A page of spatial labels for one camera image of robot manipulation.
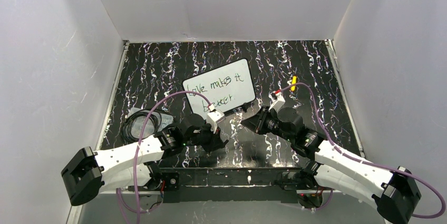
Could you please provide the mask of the small whiteboard black frame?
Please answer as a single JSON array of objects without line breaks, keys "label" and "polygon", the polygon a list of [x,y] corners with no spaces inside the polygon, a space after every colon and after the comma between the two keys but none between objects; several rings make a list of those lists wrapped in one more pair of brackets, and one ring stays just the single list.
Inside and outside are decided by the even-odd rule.
[{"label": "small whiteboard black frame", "polygon": [[204,95],[216,109],[232,111],[256,99],[252,73],[247,59],[239,59],[216,69],[182,81],[193,113],[206,117],[208,103],[198,94]]}]

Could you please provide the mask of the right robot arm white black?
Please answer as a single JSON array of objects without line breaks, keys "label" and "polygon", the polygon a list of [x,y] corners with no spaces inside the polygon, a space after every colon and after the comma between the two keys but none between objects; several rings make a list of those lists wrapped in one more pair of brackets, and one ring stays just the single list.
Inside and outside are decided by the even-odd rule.
[{"label": "right robot arm white black", "polygon": [[306,169],[311,181],[368,203],[390,223],[408,223],[421,199],[409,169],[375,167],[332,145],[322,134],[305,126],[293,108],[276,112],[265,106],[241,124],[254,133],[272,133],[289,141],[298,155],[310,159]]}]

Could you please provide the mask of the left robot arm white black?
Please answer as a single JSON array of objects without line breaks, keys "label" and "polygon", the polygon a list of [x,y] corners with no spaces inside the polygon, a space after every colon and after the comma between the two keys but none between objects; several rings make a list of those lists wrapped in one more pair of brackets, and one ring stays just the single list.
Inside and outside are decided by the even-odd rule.
[{"label": "left robot arm white black", "polygon": [[223,149],[228,141],[220,137],[218,124],[225,118],[218,110],[205,118],[192,113],[135,143],[109,150],[79,149],[61,171],[70,204],[83,205],[116,188],[158,184],[163,176],[154,162],[177,155],[184,147],[201,146],[206,152]]}]

